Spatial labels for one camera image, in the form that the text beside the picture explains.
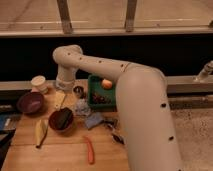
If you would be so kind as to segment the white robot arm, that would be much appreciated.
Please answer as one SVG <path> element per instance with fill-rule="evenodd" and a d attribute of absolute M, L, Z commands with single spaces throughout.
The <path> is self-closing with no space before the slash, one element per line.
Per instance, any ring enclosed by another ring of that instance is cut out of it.
<path fill-rule="evenodd" d="M 86 56 L 78 45 L 53 51 L 56 85 L 74 86 L 75 69 L 116 84 L 116 107 L 130 171 L 184 171 L 167 97 L 167 81 L 157 68 L 129 61 Z"/>

